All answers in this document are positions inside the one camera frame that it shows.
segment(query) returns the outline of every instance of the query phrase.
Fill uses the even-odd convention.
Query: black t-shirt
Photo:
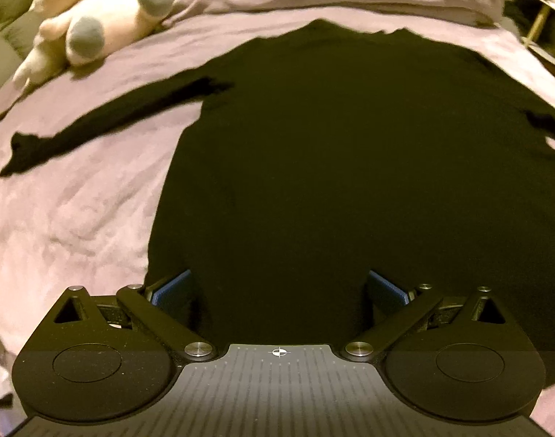
[[[67,136],[17,135],[15,170],[199,94],[146,283],[189,268],[205,338],[341,346],[367,326],[375,270],[446,294],[491,286],[555,381],[551,106],[469,49],[317,20],[124,95]]]

